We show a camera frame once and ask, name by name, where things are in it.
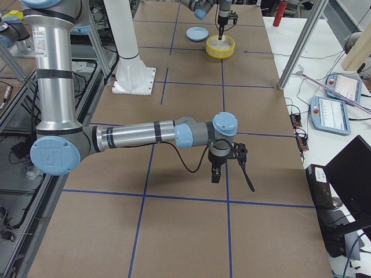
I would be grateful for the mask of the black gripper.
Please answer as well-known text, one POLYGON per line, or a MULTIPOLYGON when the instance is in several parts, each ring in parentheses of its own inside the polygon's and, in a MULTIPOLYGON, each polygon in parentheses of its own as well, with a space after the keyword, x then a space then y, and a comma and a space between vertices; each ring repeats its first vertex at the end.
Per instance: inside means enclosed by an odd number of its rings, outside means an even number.
POLYGON ((236 159, 244 174, 249 189, 254 192, 255 188, 246 171, 247 154, 248 150, 243 143, 229 143, 223 140, 214 143, 211 147, 209 147, 208 152, 208 159, 212 164, 211 182, 219 183, 221 177, 221 166, 229 159, 236 159))
POLYGON ((218 17, 217 17, 217 23, 219 25, 219 28, 218 28, 219 30, 218 40, 219 41, 223 40, 224 27, 228 24, 229 20, 232 20, 232 24, 236 25, 238 21, 237 13, 231 10, 229 11, 219 10, 218 17))

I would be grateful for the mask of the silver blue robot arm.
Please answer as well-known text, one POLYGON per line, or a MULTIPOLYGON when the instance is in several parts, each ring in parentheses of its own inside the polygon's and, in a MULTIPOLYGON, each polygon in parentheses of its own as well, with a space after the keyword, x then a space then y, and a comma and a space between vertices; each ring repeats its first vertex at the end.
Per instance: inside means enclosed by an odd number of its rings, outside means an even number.
POLYGON ((211 121, 190 117, 124 126, 84 126, 76 108, 83 98, 92 98, 88 88, 74 85, 71 34, 91 31, 93 19, 88 1, 23 1, 23 16, 32 29, 35 76, 41 120, 30 148, 35 167, 45 174, 66 175, 86 157, 115 148, 169 144, 175 150, 202 146, 202 156, 211 164, 211 181, 218 183, 221 167, 235 159, 245 169, 247 149, 234 141, 238 120, 219 112, 211 121))
POLYGON ((225 27, 230 20, 232 20, 233 26, 236 25, 238 21, 238 15, 236 12, 231 10, 232 1, 214 1, 214 0, 204 0, 204 1, 191 1, 191 0, 180 0, 178 1, 190 11, 194 12, 194 16, 203 20, 209 13, 214 5, 217 5, 217 11, 215 19, 215 25, 219 32, 218 40, 222 41, 224 38, 225 27))

